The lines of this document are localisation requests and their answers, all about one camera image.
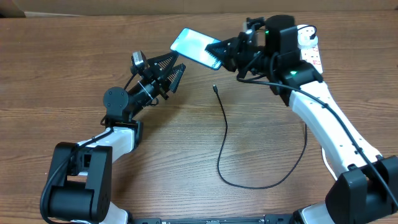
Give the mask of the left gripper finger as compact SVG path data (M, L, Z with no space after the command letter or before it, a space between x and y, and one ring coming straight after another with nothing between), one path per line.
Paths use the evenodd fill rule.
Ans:
M170 81L169 90L172 93L176 93L185 69L186 66L183 63L173 67L172 73L168 77L168 80Z
M171 51L167 54L153 57L148 60L149 68L146 69L146 73L172 73L177 68L175 63L178 59L179 54L175 51Z

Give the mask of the blue Samsung Galaxy smartphone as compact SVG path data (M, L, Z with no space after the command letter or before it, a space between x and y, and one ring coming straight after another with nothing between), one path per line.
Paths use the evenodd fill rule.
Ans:
M221 62L205 50L207 45L218 42L218 39L186 27L179 33L170 49L206 67L219 70Z

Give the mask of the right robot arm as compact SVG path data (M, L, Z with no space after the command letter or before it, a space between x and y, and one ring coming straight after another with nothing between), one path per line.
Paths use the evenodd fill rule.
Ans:
M243 83L267 85L319 142L335 183L291 223L369 223L397 212L397 157L384 157L350 123L323 79L317 28L288 15L247 19L237 36L206 46Z

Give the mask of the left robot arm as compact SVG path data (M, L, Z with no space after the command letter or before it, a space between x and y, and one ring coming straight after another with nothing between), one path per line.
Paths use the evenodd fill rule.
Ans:
M47 223L134 223L129 211L111 202L113 163L142 140L143 123L134 117L177 91L186 68L177 59L175 51L150 59L134 52L130 71L141 79L132 88L116 86L105 92L104 132L55 146L40 198L40 214Z

